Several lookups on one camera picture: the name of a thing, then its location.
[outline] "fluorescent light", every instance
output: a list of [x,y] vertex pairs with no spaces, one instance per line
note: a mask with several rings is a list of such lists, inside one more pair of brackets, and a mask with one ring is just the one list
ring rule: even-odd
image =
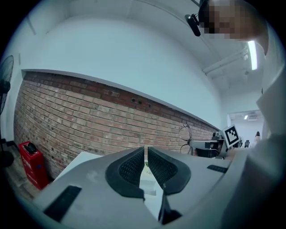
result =
[[256,70],[257,69],[257,53],[256,53],[255,42],[249,41],[248,47],[250,51],[252,70]]

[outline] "metal pipe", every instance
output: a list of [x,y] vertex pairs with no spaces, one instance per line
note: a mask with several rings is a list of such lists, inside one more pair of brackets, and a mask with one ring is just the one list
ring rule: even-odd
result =
[[165,8],[163,8],[163,7],[161,7],[161,6],[159,6],[159,5],[156,4],[156,3],[148,2],[148,1],[145,1],[145,0],[136,0],[136,1],[137,1],[137,2],[146,3],[146,4],[148,4],[148,5],[151,5],[151,6],[154,6],[154,7],[158,8],[158,9],[161,9],[161,10],[165,11],[166,13],[171,14],[173,17],[175,17],[176,19],[180,20],[180,21],[183,22],[186,26],[189,27],[189,25],[188,25],[188,23],[185,21],[185,19],[182,19],[181,17],[179,17],[179,16],[177,16],[176,14],[174,14],[174,13],[168,11],[167,9],[165,9]]
[[213,47],[210,45],[210,43],[206,40],[206,38],[204,36],[200,36],[199,37],[202,42],[204,42],[204,44],[208,47],[208,49],[210,50],[210,52],[212,53],[213,56],[215,56],[215,58],[218,60],[218,61],[222,61],[222,58],[219,54],[219,52]]
[[236,52],[234,54],[232,54],[231,56],[229,57],[226,57],[224,59],[222,59],[221,61],[219,62],[216,62],[214,64],[212,64],[211,66],[207,67],[207,68],[204,68],[202,71],[205,73],[205,74],[208,74],[214,70],[217,70],[217,69],[221,69],[221,67],[227,65],[227,64],[230,64],[240,58],[242,58],[242,56],[244,56],[246,53],[248,52],[248,49],[247,48],[244,48],[243,50],[239,51],[239,52]]
[[191,1],[194,2],[198,7],[200,7],[200,4],[196,0],[191,0]]

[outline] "red container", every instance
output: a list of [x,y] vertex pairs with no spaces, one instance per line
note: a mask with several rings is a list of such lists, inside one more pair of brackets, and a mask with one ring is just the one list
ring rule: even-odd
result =
[[27,141],[19,145],[21,159],[28,180],[41,190],[49,183],[44,167],[43,154],[39,150],[33,154],[29,154],[24,148],[24,145],[27,145],[28,143],[30,142]]

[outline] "fan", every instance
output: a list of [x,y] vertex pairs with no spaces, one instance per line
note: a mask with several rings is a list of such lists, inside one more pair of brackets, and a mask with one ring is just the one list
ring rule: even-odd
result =
[[[8,56],[0,65],[0,115],[2,114],[2,111],[5,106],[7,93],[10,90],[10,80],[12,77],[13,65],[14,65],[14,58],[12,55]],[[2,141],[0,145],[1,145],[1,152],[0,152],[1,167],[8,167],[13,163],[14,157],[9,151],[4,151]]]

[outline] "white wall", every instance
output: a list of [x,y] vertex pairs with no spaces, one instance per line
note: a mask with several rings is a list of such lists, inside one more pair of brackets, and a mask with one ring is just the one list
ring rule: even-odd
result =
[[257,121],[232,120],[231,124],[236,125],[238,135],[243,137],[243,146],[246,140],[249,140],[250,145],[253,145],[257,131],[260,132],[260,136],[262,138],[263,119],[258,119]]
[[22,66],[33,58],[34,52],[37,51],[35,49],[37,44],[42,41],[46,33],[65,19],[64,1],[42,1],[29,13],[29,19],[36,34],[33,33],[27,18],[25,18],[11,37],[1,60],[3,61],[9,55],[14,57],[11,89],[1,114],[1,134],[2,138],[7,141],[14,139],[14,111],[18,91],[22,83]]
[[[184,18],[186,14],[196,11],[198,6],[190,0],[78,0],[70,3],[69,12],[72,16],[111,15],[151,25],[153,29],[183,45],[204,68],[216,59],[214,48],[206,45],[212,43],[213,39],[196,37]],[[223,46],[230,48],[225,39]]]
[[221,127],[219,94],[193,56],[134,20],[70,18],[44,37],[23,69],[117,86]]
[[227,115],[244,111],[259,110],[256,102],[261,96],[261,91],[225,93],[222,95],[222,128],[228,126]]

